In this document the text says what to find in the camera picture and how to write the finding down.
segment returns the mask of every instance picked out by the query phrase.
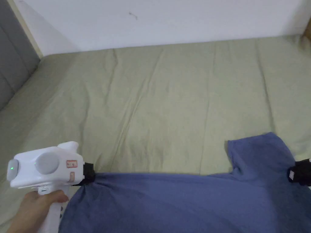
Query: round button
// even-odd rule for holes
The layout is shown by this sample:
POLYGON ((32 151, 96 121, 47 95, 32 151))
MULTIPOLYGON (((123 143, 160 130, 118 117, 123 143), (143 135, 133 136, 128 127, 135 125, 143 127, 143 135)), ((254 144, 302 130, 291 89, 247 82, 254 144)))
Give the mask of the round button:
POLYGON ((59 158, 54 152, 46 152, 36 159, 35 166, 41 174, 51 174, 58 168, 59 158))

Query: gray headboard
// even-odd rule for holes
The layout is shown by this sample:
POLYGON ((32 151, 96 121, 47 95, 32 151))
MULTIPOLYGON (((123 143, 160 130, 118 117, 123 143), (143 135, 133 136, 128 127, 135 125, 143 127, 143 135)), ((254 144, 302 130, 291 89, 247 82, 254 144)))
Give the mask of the gray headboard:
POLYGON ((0 110, 36 70, 40 59, 6 0, 0 0, 0 110))

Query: sage green bedsheet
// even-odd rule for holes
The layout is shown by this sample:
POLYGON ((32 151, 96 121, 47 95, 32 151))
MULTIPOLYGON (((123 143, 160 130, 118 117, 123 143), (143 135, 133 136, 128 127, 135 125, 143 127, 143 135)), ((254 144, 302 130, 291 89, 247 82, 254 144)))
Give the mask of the sage green bedsheet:
POLYGON ((77 141, 97 172, 229 172, 225 142, 273 131, 311 157, 311 43, 299 36, 51 55, 0 112, 0 232, 27 190, 16 153, 77 141))

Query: hand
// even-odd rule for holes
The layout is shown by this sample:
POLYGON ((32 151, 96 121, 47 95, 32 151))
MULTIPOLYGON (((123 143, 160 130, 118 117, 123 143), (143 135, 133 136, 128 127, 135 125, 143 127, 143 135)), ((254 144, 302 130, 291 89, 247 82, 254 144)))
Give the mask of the hand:
POLYGON ((44 222, 50 205, 68 200, 62 190, 42 196, 36 191, 27 193, 7 233, 36 233, 44 222))

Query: white handheld device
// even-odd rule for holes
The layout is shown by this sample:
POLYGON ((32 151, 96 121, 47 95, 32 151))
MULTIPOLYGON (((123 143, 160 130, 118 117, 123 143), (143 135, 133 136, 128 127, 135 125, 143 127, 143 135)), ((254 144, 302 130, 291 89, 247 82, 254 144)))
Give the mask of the white handheld device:
MULTIPOLYGON (((13 188, 36 188, 40 195, 56 190, 67 194, 71 185, 83 179, 85 162, 77 154, 77 142, 65 142, 57 147, 48 147, 14 156, 7 168, 7 179, 13 188)), ((53 203, 41 226, 40 233, 57 233, 60 222, 61 204, 53 203)))

